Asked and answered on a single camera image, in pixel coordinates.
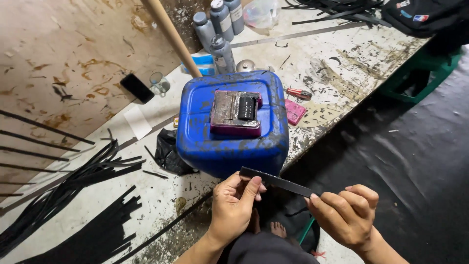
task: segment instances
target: clear plastic bag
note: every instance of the clear plastic bag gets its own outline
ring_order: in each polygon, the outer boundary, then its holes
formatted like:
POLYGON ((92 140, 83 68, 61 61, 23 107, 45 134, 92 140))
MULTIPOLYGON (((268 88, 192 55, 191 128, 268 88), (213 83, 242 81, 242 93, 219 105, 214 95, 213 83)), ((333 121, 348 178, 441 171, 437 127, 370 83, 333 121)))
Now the clear plastic bag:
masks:
POLYGON ((279 23, 281 6, 278 0, 254 0, 242 9, 248 26, 271 30, 279 23))

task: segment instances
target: forearm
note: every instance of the forearm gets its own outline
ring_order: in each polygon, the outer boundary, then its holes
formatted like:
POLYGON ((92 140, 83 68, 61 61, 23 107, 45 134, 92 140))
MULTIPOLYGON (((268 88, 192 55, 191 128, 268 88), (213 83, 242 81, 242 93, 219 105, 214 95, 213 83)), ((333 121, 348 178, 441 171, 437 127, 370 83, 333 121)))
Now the forearm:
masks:
POLYGON ((213 259, 220 256, 224 245, 214 241, 207 233, 190 247, 173 264, 215 264, 213 259))
POLYGON ((371 246, 368 250, 357 252, 366 264, 409 264, 373 228, 371 246))

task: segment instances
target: plywood wall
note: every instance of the plywood wall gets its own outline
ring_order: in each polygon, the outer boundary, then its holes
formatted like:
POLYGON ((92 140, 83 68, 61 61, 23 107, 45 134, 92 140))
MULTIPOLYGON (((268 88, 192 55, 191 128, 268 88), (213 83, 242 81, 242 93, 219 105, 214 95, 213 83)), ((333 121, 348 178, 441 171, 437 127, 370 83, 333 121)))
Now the plywood wall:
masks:
MULTIPOLYGON (((201 49, 191 25, 209 0, 162 0, 190 52, 201 49)), ((0 1, 0 108, 86 137, 134 100, 119 85, 134 72, 149 85, 179 58, 138 0, 0 1)), ((72 147, 77 141, 0 116, 0 129, 72 147)), ((48 155, 64 151, 0 135, 0 145, 48 155)), ((0 163, 45 168, 51 161, 0 153, 0 163)), ((36 173, 0 168, 0 181, 36 173)), ((0 185, 12 193, 18 186, 0 185)))

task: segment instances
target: white paper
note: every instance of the white paper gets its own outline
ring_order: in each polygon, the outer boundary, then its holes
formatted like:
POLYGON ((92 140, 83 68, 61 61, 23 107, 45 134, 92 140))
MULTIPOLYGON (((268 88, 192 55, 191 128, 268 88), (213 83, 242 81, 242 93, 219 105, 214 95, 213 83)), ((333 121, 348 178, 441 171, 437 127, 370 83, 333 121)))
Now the white paper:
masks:
POLYGON ((225 32, 231 27, 231 16, 227 16, 220 22, 221 31, 225 32))
POLYGON ((231 21, 233 22, 238 20, 240 17, 242 17, 242 6, 239 5, 233 11, 230 11, 230 16, 231 16, 231 21))
POLYGON ((227 62, 225 61, 225 58, 223 58, 223 57, 214 57, 214 61, 220 67, 226 67, 227 66, 227 62))
POLYGON ((143 113, 140 111, 140 108, 138 106, 133 107, 127 113, 124 114, 125 119, 127 119, 127 122, 130 125, 130 128, 132 128, 132 131, 135 134, 135 137, 137 137, 137 140, 142 139, 148 132, 151 131, 151 126, 146 121, 143 113))

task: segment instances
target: black rubber roller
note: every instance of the black rubber roller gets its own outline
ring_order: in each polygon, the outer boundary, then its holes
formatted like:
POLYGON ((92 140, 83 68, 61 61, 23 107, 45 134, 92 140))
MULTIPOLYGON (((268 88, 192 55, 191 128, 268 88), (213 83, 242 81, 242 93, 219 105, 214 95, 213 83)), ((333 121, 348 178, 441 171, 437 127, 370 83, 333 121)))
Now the black rubber roller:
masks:
POLYGON ((253 121, 254 112, 256 107, 256 101, 252 97, 240 97, 239 98, 239 111, 238 119, 245 121, 253 121))

